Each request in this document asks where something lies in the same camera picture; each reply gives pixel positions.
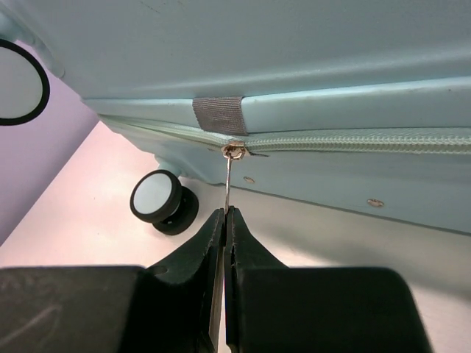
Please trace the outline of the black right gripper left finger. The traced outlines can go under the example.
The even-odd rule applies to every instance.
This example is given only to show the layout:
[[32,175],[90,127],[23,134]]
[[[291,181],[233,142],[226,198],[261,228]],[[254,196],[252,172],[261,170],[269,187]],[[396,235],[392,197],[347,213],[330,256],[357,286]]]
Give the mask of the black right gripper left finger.
[[216,352],[224,211],[154,265],[1,270],[3,352]]

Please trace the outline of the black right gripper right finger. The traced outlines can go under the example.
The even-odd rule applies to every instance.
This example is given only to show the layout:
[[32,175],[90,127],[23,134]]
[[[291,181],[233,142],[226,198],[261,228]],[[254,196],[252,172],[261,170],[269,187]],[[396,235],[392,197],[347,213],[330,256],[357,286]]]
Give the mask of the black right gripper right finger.
[[384,267],[292,268],[226,217],[225,327],[232,352],[430,352],[406,281]]

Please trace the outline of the light blue suitcase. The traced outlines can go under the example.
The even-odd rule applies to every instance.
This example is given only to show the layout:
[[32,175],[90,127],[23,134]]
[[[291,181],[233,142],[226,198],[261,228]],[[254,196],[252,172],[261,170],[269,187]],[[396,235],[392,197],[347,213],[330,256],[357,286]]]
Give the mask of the light blue suitcase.
[[470,231],[468,1],[3,1],[99,120],[168,171]]

